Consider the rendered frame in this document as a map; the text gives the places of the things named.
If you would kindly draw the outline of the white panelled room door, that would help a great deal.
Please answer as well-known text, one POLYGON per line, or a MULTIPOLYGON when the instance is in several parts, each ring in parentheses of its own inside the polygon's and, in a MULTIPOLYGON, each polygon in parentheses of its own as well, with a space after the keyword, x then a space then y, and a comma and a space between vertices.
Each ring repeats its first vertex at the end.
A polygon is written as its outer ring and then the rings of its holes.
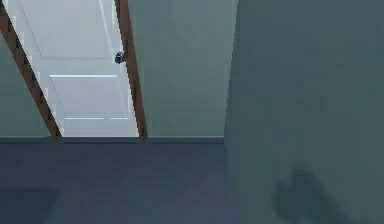
POLYGON ((146 138, 128 0, 0 0, 0 31, 52 137, 146 138))

